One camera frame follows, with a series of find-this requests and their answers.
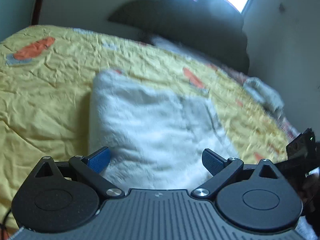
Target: wall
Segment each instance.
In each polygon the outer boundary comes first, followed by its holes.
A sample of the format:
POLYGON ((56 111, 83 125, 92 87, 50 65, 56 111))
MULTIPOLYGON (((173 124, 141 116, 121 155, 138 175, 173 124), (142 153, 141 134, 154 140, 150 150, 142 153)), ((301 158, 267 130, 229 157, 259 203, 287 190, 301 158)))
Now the wall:
POLYGON ((0 41, 28 27, 35 0, 0 0, 0 41))
POLYGON ((117 7, 129 0, 44 0, 40 24, 78 27, 136 40, 138 30, 107 21, 117 7))
POLYGON ((320 0, 254 0, 245 16, 249 75, 278 90, 289 121, 320 137, 320 0), (285 12, 279 12, 283 3, 285 12))

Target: mattress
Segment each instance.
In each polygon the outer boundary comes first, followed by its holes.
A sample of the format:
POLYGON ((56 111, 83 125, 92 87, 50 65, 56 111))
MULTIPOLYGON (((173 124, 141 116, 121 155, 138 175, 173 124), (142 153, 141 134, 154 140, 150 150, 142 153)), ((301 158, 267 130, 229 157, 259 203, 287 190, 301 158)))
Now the mattress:
MULTIPOLYGON (((82 29, 31 26, 0 43, 0 217, 42 156, 88 154, 92 79, 106 68, 153 89, 210 99, 245 163, 286 159, 286 134, 215 65, 82 29)), ((12 217, 8 226, 17 227, 12 217)))

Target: crumpled white cloth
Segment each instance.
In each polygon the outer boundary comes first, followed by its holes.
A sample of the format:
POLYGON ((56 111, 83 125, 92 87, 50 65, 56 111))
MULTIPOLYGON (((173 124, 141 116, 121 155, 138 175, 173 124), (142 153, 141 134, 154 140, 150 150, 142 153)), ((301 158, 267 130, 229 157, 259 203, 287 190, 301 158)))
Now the crumpled white cloth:
POLYGON ((208 99, 143 86, 113 70, 93 80, 89 153, 107 146, 101 175, 123 189, 188 189, 211 174, 201 155, 210 148, 238 157, 208 99))
POLYGON ((266 110, 268 110, 276 119, 279 119, 284 112, 284 102, 279 93, 272 87, 263 83, 259 78, 247 78, 243 88, 250 96, 266 110))

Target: brown vertical trim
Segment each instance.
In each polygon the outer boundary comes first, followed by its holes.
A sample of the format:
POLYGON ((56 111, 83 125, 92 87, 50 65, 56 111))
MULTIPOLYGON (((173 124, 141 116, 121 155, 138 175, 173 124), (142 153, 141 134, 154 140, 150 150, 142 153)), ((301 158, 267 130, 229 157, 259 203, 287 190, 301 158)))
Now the brown vertical trim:
POLYGON ((42 1, 43 0, 36 0, 35 8, 33 9, 32 21, 31 21, 32 25, 39 24, 42 1))

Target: ridged surface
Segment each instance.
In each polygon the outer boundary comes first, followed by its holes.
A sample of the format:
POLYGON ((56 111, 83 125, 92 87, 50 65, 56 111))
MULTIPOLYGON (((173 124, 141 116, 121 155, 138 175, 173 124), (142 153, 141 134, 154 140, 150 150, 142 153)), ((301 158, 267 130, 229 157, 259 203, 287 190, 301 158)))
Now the ridged surface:
POLYGON ((14 240, 302 240, 289 231, 276 236, 253 235, 226 223, 209 201, 195 200, 185 190, 132 190, 105 202, 88 224, 59 234, 22 230, 14 240))

